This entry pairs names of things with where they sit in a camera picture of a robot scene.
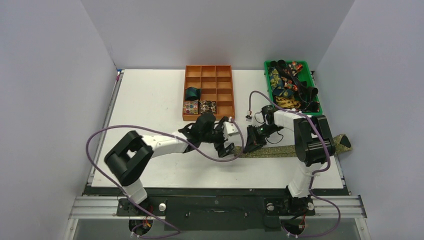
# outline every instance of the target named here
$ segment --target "gray wall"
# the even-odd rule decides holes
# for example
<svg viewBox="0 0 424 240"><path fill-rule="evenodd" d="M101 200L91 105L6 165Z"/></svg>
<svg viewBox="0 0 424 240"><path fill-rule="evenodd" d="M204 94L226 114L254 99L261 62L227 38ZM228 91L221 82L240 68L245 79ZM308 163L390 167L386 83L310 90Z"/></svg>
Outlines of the gray wall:
<svg viewBox="0 0 424 240"><path fill-rule="evenodd" d="M300 59L315 69L354 0L81 0L118 68Z"/></svg>
<svg viewBox="0 0 424 240"><path fill-rule="evenodd" d="M2 0L0 72L0 239L62 239L116 70L79 0Z"/></svg>
<svg viewBox="0 0 424 240"><path fill-rule="evenodd" d="M316 74L373 240L423 239L424 2L356 0Z"/></svg>

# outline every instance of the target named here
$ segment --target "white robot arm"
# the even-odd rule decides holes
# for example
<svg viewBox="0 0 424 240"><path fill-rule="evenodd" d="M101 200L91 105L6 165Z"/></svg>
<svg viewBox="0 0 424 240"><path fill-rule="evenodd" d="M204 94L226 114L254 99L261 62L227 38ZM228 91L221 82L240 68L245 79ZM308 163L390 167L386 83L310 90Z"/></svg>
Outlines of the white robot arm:
<svg viewBox="0 0 424 240"><path fill-rule="evenodd" d="M216 125L215 120L213 114L203 114L195 123L173 132L175 137L141 136L135 130L130 131L109 151L104 161L125 193L139 204L147 198L140 176L149 160L166 154L187 153L193 150L189 144L178 138L187 140L196 147L201 143L213 143L220 158L233 152L234 144L225 147L224 142L230 136L238 134L237 128L229 122L231 119L228 117L223 117Z"/></svg>
<svg viewBox="0 0 424 240"><path fill-rule="evenodd" d="M312 132L309 122L296 113L277 110L272 105L264 106L261 113L264 123L247 127L247 143L244 152L249 153L262 148L267 144L266 138L283 128L293 131L296 155L300 161L287 189L293 198L309 197L312 173L319 170L327 161L324 147ZM330 156L334 155L336 147L327 118L323 115L308 117L312 119L324 139Z"/></svg>

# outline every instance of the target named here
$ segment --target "white tabletop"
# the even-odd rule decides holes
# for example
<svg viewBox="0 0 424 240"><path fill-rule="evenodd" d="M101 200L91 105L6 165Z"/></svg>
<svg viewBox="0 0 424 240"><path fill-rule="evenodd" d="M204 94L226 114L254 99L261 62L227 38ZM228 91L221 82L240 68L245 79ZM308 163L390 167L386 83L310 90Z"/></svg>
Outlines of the white tabletop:
<svg viewBox="0 0 424 240"><path fill-rule="evenodd" d="M139 125L167 133L175 132L189 122L183 121L182 104L184 70L126 69L122 78L109 126ZM233 70L235 120L246 140L245 116L249 106L249 94L253 90L267 93L263 70ZM252 112L259 112L268 102L254 94ZM115 178L103 161L108 151L131 129L118 128L106 133L99 154L98 166ZM151 135L138 130L140 135ZM294 144L293 132L283 129L281 143L273 146ZM280 136L271 136L277 142ZM241 145L240 136L229 139ZM200 149L209 156L218 157L213 144L202 143ZM214 162L197 151L173 153L151 159L141 175L147 188L285 188L293 177L298 163L296 157L281 158L238 158L231 162ZM114 187L99 172L95 172L93 187ZM341 189L342 180L334 157L331 167L318 176L314 188Z"/></svg>

